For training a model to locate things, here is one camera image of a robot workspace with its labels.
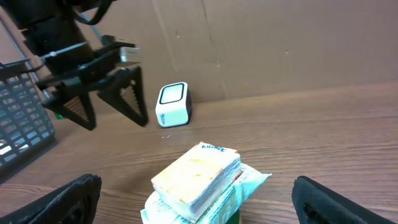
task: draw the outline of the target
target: brown table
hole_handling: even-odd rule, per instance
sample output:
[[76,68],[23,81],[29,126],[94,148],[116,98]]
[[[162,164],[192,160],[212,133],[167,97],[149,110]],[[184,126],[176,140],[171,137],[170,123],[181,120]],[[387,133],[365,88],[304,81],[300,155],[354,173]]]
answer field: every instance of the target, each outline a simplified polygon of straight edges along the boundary
[[59,144],[0,186],[0,215],[92,173],[103,178],[96,223],[141,223],[150,179],[204,141],[274,174],[241,207],[245,224],[297,223],[300,175],[398,222],[398,82],[197,104],[177,128],[140,128],[118,113],[99,115],[92,132],[55,127]]

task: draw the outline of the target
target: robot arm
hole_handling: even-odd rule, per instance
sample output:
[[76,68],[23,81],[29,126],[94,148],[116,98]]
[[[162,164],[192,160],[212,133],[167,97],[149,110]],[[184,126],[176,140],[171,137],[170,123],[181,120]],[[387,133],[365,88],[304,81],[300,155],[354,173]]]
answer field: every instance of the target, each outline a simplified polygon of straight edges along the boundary
[[[135,45],[116,42],[114,37],[105,35],[101,40],[104,46],[93,50],[75,23],[75,20],[87,25],[99,23],[113,1],[0,0],[0,5],[22,30],[26,46],[52,73],[37,83],[40,90],[55,87],[43,106],[88,130],[96,127],[88,93],[96,90],[102,100],[138,125],[148,122],[141,68],[126,68],[135,63],[130,60],[136,53]],[[76,12],[96,7],[90,21]],[[110,74],[117,67],[123,68]],[[124,99],[127,91],[131,91],[135,101]]]

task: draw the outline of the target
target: wall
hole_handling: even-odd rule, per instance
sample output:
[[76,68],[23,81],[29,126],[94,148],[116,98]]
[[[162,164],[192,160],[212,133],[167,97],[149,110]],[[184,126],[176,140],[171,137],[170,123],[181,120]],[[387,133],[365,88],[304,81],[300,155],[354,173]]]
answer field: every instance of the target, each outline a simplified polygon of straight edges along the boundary
[[98,29],[142,49],[154,107],[181,81],[201,102],[396,79],[397,21],[395,0],[118,0]]

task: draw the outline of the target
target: green object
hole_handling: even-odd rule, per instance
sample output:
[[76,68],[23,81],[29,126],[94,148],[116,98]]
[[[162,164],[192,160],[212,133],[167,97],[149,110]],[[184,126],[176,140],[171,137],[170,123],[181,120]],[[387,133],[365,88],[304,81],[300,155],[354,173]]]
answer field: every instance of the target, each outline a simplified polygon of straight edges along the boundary
[[239,224],[239,218],[240,218],[240,214],[239,214],[239,209],[238,211],[236,211],[231,218],[229,218],[228,222],[226,222],[226,224]]
[[54,113],[54,114],[55,114],[56,119],[63,119],[63,116],[61,116],[60,114],[57,114],[57,113]]

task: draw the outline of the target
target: light blue plastic wrapper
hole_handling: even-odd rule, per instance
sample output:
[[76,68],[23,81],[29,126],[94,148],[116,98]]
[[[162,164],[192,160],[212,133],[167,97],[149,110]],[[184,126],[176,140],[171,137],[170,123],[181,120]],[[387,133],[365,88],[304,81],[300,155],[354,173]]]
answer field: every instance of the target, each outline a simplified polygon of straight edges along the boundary
[[[272,174],[262,174],[241,164],[241,175],[210,206],[197,224],[225,224],[241,204]],[[141,210],[143,224],[181,224],[189,220],[181,217],[164,203],[157,192],[152,193]]]

